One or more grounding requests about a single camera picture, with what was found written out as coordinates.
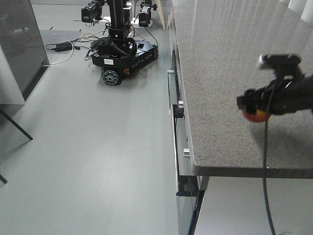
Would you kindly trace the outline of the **black robot arm left side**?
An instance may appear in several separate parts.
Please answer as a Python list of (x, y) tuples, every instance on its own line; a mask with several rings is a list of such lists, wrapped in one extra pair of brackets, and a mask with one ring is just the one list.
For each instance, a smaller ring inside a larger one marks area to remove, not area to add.
[(93, 23), (102, 20), (102, 7), (106, 0), (92, 0), (87, 6), (81, 9), (81, 20), (84, 23)]

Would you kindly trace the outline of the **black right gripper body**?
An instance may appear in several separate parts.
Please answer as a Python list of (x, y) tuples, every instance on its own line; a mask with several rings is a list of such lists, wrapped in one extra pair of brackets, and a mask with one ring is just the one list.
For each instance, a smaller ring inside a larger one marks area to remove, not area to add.
[(291, 95), (288, 94), (290, 80), (277, 82), (272, 80), (268, 85), (259, 89), (248, 89), (237, 97), (237, 106), (248, 114), (257, 111), (273, 115), (284, 115), (291, 112)]

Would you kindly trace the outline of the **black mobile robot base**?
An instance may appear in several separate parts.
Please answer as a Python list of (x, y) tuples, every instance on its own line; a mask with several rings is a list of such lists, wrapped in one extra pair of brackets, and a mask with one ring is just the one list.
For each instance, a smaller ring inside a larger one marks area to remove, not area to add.
[(91, 43), (90, 51), (93, 64), (101, 68), (102, 79), (109, 86), (119, 85), (123, 77), (158, 58), (157, 45), (132, 38), (117, 45), (107, 36)]

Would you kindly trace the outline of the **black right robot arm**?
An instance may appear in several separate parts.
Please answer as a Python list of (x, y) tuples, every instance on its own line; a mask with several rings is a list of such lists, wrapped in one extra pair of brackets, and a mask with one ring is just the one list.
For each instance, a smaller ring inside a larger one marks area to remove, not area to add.
[(273, 115), (295, 113), (313, 108), (313, 77), (284, 79), (281, 83), (271, 81), (260, 89), (249, 89), (237, 97), (240, 110), (249, 114), (266, 111)]

